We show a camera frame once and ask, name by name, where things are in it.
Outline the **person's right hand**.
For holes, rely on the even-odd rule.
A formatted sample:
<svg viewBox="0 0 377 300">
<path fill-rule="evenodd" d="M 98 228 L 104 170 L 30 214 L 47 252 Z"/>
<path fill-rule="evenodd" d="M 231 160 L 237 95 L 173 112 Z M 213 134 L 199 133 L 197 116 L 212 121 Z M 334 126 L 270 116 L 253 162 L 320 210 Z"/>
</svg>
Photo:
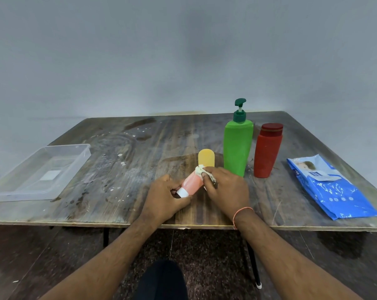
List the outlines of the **person's right hand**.
<svg viewBox="0 0 377 300">
<path fill-rule="evenodd" d="M 243 207 L 250 207 L 249 188 L 243 177 L 222 167 L 205 167 L 218 183 L 214 191 L 206 191 L 214 204 L 232 221 L 234 214 Z M 202 174 L 205 186 L 206 174 Z"/>
</svg>

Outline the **person's left hand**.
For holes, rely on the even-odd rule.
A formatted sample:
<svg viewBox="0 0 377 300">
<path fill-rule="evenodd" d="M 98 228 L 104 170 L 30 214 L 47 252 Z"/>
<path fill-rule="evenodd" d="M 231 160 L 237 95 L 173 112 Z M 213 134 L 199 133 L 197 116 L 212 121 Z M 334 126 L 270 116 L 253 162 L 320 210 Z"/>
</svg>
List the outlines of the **person's left hand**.
<svg viewBox="0 0 377 300">
<path fill-rule="evenodd" d="M 169 174 L 156 179 L 150 186 L 146 201 L 139 216 L 151 227 L 158 228 L 172 218 L 173 198 L 181 187 L 183 180 L 175 180 Z"/>
</svg>

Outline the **white wet wipe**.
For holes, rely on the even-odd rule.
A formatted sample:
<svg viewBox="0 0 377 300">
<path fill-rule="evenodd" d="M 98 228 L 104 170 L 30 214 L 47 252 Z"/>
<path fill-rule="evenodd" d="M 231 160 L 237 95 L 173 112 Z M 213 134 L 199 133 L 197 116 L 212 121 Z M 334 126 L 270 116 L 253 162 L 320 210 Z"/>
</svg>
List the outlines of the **white wet wipe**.
<svg viewBox="0 0 377 300">
<path fill-rule="evenodd" d="M 205 166 L 200 164 L 196 166 L 194 173 L 201 179 L 201 181 L 204 180 L 202 174 L 206 174 L 210 178 L 212 183 L 215 184 L 217 182 L 215 177 L 210 172 L 206 171 L 204 168 Z"/>
</svg>

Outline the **pink tube with white cap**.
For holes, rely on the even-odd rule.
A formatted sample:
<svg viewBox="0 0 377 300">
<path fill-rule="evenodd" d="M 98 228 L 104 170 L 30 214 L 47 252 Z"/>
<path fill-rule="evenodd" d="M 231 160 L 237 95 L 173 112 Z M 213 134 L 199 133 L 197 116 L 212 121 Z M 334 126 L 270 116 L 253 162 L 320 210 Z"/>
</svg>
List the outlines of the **pink tube with white cap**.
<svg viewBox="0 0 377 300">
<path fill-rule="evenodd" d="M 176 191 L 180 198 L 194 195 L 203 186 L 201 169 L 199 166 L 183 181 L 181 187 Z"/>
</svg>

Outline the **person's right forearm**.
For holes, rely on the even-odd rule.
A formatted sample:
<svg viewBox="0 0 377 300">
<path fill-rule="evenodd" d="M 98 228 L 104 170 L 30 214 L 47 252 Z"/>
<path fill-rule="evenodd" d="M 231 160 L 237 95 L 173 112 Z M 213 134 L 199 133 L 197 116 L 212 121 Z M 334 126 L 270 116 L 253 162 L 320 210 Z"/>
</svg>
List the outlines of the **person's right forearm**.
<svg viewBox="0 0 377 300">
<path fill-rule="evenodd" d="M 261 260 L 282 300 L 363 300 L 292 247 L 257 215 L 239 231 Z"/>
</svg>

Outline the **person's left forearm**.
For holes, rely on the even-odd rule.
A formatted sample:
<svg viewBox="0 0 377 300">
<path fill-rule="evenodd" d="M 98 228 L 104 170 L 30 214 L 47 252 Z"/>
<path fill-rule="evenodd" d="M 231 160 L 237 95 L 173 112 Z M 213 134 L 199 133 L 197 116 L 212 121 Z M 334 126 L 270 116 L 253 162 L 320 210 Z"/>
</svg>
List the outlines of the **person's left forearm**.
<svg viewBox="0 0 377 300">
<path fill-rule="evenodd" d="M 166 220 L 164 213 L 143 211 L 114 242 L 39 300 L 111 300 L 143 244 Z"/>
</svg>

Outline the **yellow bottle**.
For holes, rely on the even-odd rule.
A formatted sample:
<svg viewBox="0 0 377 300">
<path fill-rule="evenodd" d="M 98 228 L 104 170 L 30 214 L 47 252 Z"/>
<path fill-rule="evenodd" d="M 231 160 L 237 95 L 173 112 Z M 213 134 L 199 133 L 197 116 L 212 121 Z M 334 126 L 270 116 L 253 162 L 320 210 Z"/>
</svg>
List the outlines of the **yellow bottle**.
<svg viewBox="0 0 377 300">
<path fill-rule="evenodd" d="M 215 153 L 210 149 L 202 149 L 198 153 L 198 166 L 203 165 L 204 167 L 214 167 L 215 166 Z"/>
</svg>

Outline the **orange wrist thread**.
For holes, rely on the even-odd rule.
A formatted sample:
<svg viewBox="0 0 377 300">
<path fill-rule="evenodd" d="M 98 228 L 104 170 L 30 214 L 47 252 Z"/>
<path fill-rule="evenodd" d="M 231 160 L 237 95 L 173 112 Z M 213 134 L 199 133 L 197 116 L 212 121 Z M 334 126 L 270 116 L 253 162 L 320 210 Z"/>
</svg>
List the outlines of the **orange wrist thread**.
<svg viewBox="0 0 377 300">
<path fill-rule="evenodd" d="M 235 230 L 241 230 L 244 228 L 245 225 L 251 223 L 255 212 L 251 207 L 244 207 L 239 209 L 234 215 L 232 219 L 233 227 Z"/>
</svg>

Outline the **green pump bottle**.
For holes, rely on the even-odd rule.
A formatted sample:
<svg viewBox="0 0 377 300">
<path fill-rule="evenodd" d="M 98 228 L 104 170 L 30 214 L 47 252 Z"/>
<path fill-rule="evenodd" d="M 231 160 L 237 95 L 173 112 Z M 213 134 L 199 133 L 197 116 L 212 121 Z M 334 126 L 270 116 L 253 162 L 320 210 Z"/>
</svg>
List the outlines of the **green pump bottle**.
<svg viewBox="0 0 377 300">
<path fill-rule="evenodd" d="M 245 175 L 254 131 L 254 123 L 246 118 L 242 108 L 245 102 L 244 98 L 235 100 L 238 109 L 226 124 L 223 138 L 224 168 L 241 177 Z"/>
</svg>

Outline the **red bottle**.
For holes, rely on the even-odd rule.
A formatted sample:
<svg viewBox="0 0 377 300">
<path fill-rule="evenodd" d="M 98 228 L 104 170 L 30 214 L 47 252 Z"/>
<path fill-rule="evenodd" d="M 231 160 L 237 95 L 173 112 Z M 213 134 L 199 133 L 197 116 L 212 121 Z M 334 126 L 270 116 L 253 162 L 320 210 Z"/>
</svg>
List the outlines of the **red bottle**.
<svg viewBox="0 0 377 300">
<path fill-rule="evenodd" d="M 256 178 L 270 176 L 280 150 L 283 128 L 281 123 L 266 123 L 261 126 L 254 155 Z"/>
</svg>

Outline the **person's leg in dark trousers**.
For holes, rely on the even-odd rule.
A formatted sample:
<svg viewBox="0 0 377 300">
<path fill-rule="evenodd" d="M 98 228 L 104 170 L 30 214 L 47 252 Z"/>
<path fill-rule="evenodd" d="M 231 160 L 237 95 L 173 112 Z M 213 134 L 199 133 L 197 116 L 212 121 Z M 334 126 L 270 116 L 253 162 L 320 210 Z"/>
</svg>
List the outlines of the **person's leg in dark trousers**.
<svg viewBox="0 0 377 300">
<path fill-rule="evenodd" d="M 181 268 L 172 260 L 157 260 L 141 276 L 133 300 L 188 300 Z"/>
</svg>

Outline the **blue wet wipes packet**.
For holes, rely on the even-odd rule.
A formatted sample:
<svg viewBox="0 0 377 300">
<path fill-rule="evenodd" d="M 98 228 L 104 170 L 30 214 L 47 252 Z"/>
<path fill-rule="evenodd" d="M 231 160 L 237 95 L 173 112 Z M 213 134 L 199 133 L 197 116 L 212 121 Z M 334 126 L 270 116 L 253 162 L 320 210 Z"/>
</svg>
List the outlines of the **blue wet wipes packet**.
<svg viewBox="0 0 377 300">
<path fill-rule="evenodd" d="M 332 219 L 377 217 L 365 195 L 321 155 L 289 159 L 296 178 Z"/>
</svg>

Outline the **clear plastic tray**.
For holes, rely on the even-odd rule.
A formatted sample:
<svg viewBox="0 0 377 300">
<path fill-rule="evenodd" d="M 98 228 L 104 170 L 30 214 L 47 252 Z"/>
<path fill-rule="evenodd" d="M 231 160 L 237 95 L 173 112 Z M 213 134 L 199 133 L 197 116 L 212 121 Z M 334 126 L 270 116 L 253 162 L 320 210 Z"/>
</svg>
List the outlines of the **clear plastic tray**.
<svg viewBox="0 0 377 300">
<path fill-rule="evenodd" d="M 0 202 L 53 200 L 90 158 L 90 144 L 46 146 L 0 178 Z"/>
</svg>

